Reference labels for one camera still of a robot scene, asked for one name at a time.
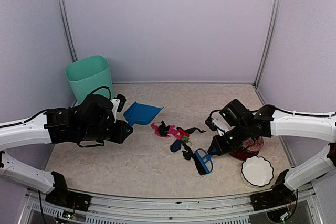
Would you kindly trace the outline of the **blue hand brush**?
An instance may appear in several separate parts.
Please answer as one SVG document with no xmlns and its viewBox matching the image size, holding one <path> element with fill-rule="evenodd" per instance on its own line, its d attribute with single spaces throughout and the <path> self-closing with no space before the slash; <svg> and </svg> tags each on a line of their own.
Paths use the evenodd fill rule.
<svg viewBox="0 0 336 224">
<path fill-rule="evenodd" d="M 214 164 L 212 161 L 212 155 L 209 155 L 204 149 L 196 149 L 193 153 L 192 159 L 200 176 L 210 174 L 213 171 Z"/>
</svg>

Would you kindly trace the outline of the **blue dustpan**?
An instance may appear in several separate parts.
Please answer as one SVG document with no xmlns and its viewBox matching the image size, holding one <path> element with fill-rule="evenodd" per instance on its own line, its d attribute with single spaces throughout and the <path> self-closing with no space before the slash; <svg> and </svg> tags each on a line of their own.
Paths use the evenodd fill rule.
<svg viewBox="0 0 336 224">
<path fill-rule="evenodd" d="M 163 108 L 134 102 L 123 116 L 130 126 L 149 125 L 162 110 Z"/>
</svg>

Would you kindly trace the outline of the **teal plastic waste bin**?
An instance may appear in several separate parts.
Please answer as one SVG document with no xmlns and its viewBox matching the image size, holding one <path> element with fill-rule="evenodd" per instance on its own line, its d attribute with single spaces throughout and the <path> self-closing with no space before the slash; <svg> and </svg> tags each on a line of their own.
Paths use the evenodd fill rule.
<svg viewBox="0 0 336 224">
<path fill-rule="evenodd" d="M 109 62 L 100 55 L 74 62 L 66 67 L 65 74 L 79 104 L 96 88 L 108 87 L 96 91 L 107 98 L 114 97 Z"/>
</svg>

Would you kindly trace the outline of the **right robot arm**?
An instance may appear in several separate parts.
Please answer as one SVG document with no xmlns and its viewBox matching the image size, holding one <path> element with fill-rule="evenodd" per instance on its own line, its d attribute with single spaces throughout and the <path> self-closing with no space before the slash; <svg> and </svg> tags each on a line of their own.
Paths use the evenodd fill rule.
<svg viewBox="0 0 336 224">
<path fill-rule="evenodd" d="M 250 137 L 295 136 L 324 140 L 328 144 L 302 164 L 282 172 L 276 188 L 269 192 L 273 205 L 281 204 L 300 186 L 335 170 L 335 112 L 304 113 L 264 105 L 256 112 L 234 99 L 219 114 L 231 126 L 223 135 L 213 137 L 209 155 L 221 156 L 238 149 Z"/>
</svg>

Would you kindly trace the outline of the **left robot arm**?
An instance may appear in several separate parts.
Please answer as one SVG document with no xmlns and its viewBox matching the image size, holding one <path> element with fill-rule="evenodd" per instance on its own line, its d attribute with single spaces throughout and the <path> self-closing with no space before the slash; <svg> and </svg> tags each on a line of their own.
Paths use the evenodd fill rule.
<svg viewBox="0 0 336 224">
<path fill-rule="evenodd" d="M 34 144 L 75 143 L 80 148 L 103 147 L 106 141 L 122 144 L 132 134 L 133 128 L 117 119 L 126 102 L 118 94 L 109 99 L 99 94 L 89 94 L 72 108 L 46 109 L 21 121 L 1 125 L 1 175 L 51 194 L 66 206 L 73 201 L 65 178 L 57 172 L 46 172 L 9 155 L 8 149 Z"/>
</svg>

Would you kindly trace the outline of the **red floral bowl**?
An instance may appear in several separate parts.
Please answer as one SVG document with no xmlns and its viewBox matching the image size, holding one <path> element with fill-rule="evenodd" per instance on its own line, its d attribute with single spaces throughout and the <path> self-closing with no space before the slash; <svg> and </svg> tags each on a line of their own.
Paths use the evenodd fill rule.
<svg viewBox="0 0 336 224">
<path fill-rule="evenodd" d="M 259 152 L 255 152 L 255 153 L 247 152 L 243 149 L 242 146 L 240 146 L 236 150 L 230 152 L 230 156 L 238 160 L 245 161 L 246 159 L 250 157 L 256 156 L 258 153 Z"/>
</svg>

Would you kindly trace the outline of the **green paper scrap right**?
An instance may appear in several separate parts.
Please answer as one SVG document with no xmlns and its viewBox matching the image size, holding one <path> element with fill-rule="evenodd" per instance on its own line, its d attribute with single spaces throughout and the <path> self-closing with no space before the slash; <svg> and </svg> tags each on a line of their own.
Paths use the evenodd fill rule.
<svg viewBox="0 0 336 224">
<path fill-rule="evenodd" d="M 188 143 L 189 142 L 189 137 L 188 136 L 182 136 L 181 142 Z"/>
</svg>

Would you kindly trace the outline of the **pink patterned bowl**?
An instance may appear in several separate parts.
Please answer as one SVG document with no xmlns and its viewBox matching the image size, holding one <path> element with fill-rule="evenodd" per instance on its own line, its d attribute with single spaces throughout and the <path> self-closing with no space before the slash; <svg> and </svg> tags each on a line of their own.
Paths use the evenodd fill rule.
<svg viewBox="0 0 336 224">
<path fill-rule="evenodd" d="M 245 151 L 255 153 L 259 152 L 264 146 L 263 137 L 251 137 L 245 140 L 242 144 L 242 147 Z"/>
</svg>

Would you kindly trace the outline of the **white scalloped bowl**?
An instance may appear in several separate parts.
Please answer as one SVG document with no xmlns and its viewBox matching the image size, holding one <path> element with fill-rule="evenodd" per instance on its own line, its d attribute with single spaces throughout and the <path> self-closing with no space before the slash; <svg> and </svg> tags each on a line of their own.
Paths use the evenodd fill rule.
<svg viewBox="0 0 336 224">
<path fill-rule="evenodd" d="M 248 187 L 263 188 L 273 180 L 274 168 L 264 157 L 253 156 L 242 163 L 241 177 Z"/>
</svg>

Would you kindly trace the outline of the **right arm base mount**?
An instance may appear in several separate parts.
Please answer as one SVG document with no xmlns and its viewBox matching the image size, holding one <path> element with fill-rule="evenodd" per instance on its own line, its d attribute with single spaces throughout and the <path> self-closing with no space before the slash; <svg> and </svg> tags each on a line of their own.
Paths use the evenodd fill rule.
<svg viewBox="0 0 336 224">
<path fill-rule="evenodd" d="M 297 201 L 295 190 L 285 186 L 285 176 L 289 169 L 281 172 L 271 190 L 252 194 L 251 204 L 254 211 L 278 207 Z"/>
</svg>

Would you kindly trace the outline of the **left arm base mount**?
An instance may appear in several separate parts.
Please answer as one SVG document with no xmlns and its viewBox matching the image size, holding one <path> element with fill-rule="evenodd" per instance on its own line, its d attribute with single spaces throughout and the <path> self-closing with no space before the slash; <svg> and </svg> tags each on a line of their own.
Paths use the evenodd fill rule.
<svg viewBox="0 0 336 224">
<path fill-rule="evenodd" d="M 52 171 L 51 175 L 54 179 L 53 189 L 50 193 L 46 194 L 45 202 L 72 210 L 87 212 L 91 203 L 91 196 L 70 191 L 62 174 Z"/>
</svg>

